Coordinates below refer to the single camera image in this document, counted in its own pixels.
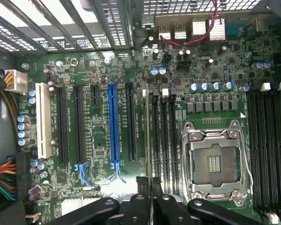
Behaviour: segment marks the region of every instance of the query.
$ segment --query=blue pcie slot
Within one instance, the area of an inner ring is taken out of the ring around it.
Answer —
[[[111,136],[111,168],[116,170],[116,175],[121,175],[121,160],[119,149],[119,131],[118,131],[118,94],[116,84],[110,83],[107,88],[108,106],[109,106],[109,131]]]

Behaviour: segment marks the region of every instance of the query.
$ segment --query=cpu socket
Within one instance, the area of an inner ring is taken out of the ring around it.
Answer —
[[[237,120],[226,129],[195,129],[180,124],[182,175],[187,200],[233,200],[243,206],[252,192],[244,134]]]

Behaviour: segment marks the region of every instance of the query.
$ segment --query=black pcie slot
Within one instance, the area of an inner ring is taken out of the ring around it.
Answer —
[[[163,151],[164,192],[170,193],[169,130],[166,99],[160,98],[161,142]]]
[[[100,87],[97,84],[90,86],[90,101],[92,107],[100,107]]]
[[[127,84],[125,84],[125,86],[126,86],[126,104],[127,104],[129,161],[136,161],[137,160],[137,151],[136,151],[134,90],[133,90],[132,83],[127,83]]]
[[[169,97],[169,117],[170,117],[170,149],[171,149],[172,174],[173,174],[172,175],[173,194],[179,195],[175,101],[176,101],[176,95],[171,94]]]
[[[160,136],[159,136],[159,118],[158,118],[158,96],[152,96],[152,129],[153,129],[153,152],[154,152],[154,165],[155,176],[160,177]]]
[[[73,87],[76,122],[76,162],[86,161],[83,87]]]
[[[67,124],[67,91],[66,88],[57,88],[57,126],[59,138],[59,162],[68,164],[69,146],[68,146],[68,124]]]

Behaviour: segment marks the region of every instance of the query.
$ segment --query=metal socket frame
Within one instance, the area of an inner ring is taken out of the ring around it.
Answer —
[[[194,125],[188,121],[180,124],[182,141],[182,175],[183,190],[185,198],[203,198],[211,201],[233,200],[235,205],[243,206],[248,194],[252,193],[253,179],[247,161],[247,153],[244,144],[244,134],[240,123],[232,120],[226,129],[195,129]],[[192,168],[192,151],[208,149],[213,144],[221,147],[236,147],[240,153],[240,179],[234,183],[223,183],[220,187],[213,187],[212,184],[197,185],[193,182],[194,174],[188,172],[186,163],[186,150],[189,145],[190,160],[189,168]]]

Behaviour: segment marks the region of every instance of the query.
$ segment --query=white pci slot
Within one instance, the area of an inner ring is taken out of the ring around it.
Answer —
[[[46,83],[36,83],[37,104],[37,153],[38,158],[52,156],[50,93]]]

